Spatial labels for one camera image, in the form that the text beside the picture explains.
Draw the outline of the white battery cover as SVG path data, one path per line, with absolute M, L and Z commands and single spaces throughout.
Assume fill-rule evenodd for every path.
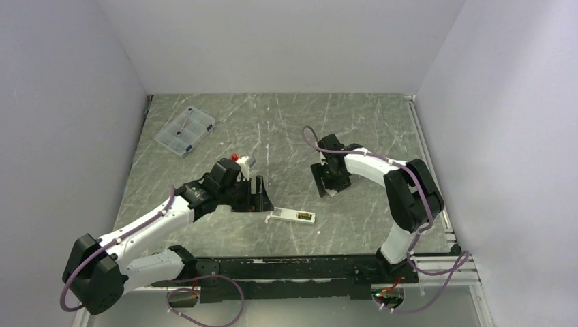
M 332 190 L 332 189 L 326 189 L 325 192 L 327 195 L 329 195 L 331 197 L 334 197 L 337 195 L 337 192 L 335 190 Z

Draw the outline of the white remote control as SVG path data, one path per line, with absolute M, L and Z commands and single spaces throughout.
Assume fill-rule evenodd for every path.
M 298 220 L 299 213 L 310 213 L 313 215 L 313 221 L 300 221 Z M 270 216 L 271 219 L 281 220 L 281 221 L 291 221 L 297 223 L 306 223 L 306 224 L 313 224 L 316 221 L 316 214 L 313 212 L 307 211 L 297 211 L 288 208 L 275 208 L 273 211 L 267 213 L 267 216 Z

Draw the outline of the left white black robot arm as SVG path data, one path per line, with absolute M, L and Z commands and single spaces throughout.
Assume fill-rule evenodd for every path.
M 86 309 L 97 315 L 122 295 L 159 281 L 189 285 L 199 273 L 198 260 L 183 246 L 142 256 L 149 243 L 229 206 L 234 213 L 274 209 L 263 177 L 251 176 L 252 156 L 221 158 L 198 179 L 172 187 L 158 207 L 123 228 L 100 237 L 85 234 L 73 244 L 59 304 L 66 312 Z

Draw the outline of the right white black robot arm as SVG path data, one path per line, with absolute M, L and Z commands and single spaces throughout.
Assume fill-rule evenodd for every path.
M 311 165 L 320 197 L 334 196 L 351 185 L 352 175 L 383 187 L 394 224 L 377 251 L 379 280 L 391 283 L 401 275 L 402 264 L 412 253 L 416 237 L 432 225 L 444 209 L 444 200 L 426 163 L 420 159 L 398 161 L 372 153 L 359 144 L 342 144 L 329 134 L 313 144 L 320 162 Z

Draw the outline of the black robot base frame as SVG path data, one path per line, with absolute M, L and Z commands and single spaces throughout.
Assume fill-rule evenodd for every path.
M 418 275 L 408 264 L 388 263 L 375 254 L 199 257 L 195 271 L 175 280 L 158 281 L 155 287 L 191 286 L 197 282 L 200 301 L 217 303 L 239 299 L 277 300 L 291 298 L 346 297 L 369 300 L 375 292 L 396 282 L 416 284 Z

